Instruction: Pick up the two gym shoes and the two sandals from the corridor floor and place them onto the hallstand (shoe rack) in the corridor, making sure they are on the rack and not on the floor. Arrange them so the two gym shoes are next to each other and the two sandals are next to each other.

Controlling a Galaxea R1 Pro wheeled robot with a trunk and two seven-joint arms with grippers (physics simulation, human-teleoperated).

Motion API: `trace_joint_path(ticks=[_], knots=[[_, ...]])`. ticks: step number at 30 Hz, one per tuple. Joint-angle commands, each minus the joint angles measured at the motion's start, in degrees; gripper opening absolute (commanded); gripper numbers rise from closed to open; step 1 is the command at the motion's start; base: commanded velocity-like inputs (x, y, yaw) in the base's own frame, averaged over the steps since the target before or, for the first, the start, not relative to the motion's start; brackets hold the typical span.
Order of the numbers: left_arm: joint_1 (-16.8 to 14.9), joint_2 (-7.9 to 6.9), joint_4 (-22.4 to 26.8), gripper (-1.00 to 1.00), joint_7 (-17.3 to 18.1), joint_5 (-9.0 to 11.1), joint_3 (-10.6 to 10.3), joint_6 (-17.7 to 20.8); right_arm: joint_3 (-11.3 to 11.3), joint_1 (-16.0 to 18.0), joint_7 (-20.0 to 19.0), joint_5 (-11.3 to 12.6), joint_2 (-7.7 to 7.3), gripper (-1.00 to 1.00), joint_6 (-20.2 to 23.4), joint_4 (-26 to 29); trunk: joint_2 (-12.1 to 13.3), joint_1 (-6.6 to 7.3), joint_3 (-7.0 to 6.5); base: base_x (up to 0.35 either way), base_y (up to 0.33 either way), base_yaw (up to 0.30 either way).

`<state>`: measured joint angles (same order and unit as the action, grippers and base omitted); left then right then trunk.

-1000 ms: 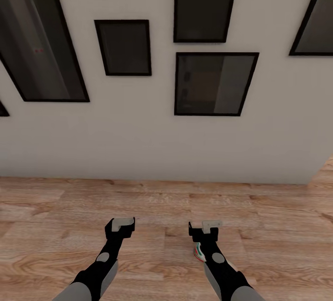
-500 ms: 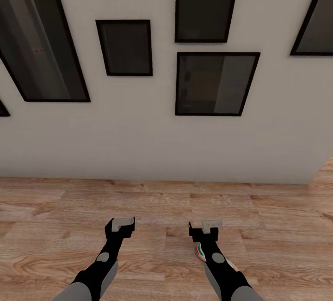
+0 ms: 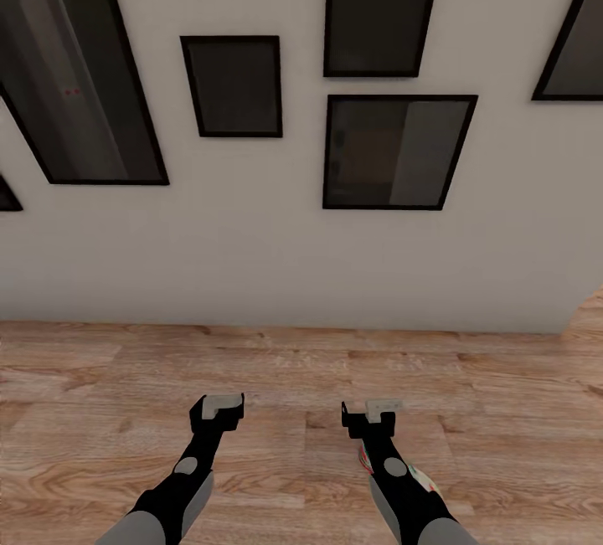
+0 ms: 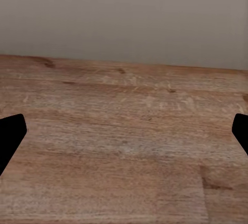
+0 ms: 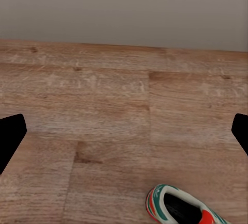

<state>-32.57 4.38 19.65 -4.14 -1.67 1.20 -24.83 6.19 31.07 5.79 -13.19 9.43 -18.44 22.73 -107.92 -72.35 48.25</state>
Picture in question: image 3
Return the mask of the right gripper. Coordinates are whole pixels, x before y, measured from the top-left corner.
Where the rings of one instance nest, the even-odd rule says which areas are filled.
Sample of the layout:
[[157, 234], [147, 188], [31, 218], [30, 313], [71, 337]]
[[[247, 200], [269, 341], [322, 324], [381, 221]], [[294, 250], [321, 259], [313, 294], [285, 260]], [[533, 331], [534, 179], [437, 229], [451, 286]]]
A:
[[381, 423], [370, 424], [365, 414], [350, 414], [346, 408], [342, 412], [342, 425], [348, 428], [351, 439], [362, 439], [366, 450], [369, 450], [369, 443], [378, 436], [384, 436], [391, 439], [394, 437], [394, 413], [383, 412]]

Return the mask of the gym shoe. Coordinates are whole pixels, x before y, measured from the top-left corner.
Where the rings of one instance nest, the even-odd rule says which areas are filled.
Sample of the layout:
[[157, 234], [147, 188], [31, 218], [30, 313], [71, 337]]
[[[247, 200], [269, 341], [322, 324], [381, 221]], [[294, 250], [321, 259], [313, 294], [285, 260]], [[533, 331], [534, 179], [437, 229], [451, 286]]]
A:
[[[366, 452], [366, 446], [362, 445], [359, 449], [359, 459], [361, 464], [369, 470], [373, 472], [373, 468], [370, 463], [369, 454]], [[408, 469], [410, 470], [410, 474], [428, 491], [436, 491], [441, 496], [441, 491], [438, 489], [438, 486], [422, 471], [416, 469], [409, 462], [406, 463]]]

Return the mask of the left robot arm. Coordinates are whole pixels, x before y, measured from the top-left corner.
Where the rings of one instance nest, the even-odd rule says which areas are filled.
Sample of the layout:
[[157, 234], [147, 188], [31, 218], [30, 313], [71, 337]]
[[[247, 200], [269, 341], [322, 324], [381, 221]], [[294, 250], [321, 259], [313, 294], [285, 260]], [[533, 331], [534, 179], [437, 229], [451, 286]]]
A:
[[92, 545], [178, 545], [214, 488], [212, 464], [225, 431], [244, 418], [245, 395], [204, 395], [189, 411], [192, 443], [173, 472]]

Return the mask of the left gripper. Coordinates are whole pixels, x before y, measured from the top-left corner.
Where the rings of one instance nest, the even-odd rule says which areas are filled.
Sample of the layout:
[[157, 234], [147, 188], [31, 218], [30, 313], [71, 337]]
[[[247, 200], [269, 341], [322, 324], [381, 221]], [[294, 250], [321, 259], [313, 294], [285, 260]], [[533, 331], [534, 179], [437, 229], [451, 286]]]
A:
[[236, 430], [239, 419], [244, 418], [245, 395], [242, 393], [242, 404], [231, 409], [220, 409], [214, 419], [202, 419], [204, 395], [189, 411], [193, 437], [198, 434], [211, 434], [219, 445], [225, 431]]

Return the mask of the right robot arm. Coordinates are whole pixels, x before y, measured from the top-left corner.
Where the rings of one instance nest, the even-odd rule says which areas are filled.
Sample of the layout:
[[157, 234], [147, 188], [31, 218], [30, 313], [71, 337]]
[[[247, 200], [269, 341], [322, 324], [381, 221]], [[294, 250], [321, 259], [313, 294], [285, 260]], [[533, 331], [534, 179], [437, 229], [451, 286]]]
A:
[[369, 399], [368, 412], [342, 412], [342, 425], [351, 439], [362, 439], [373, 474], [373, 499], [400, 545], [480, 545], [448, 512], [436, 491], [428, 492], [411, 474], [395, 449], [394, 412], [401, 399]]

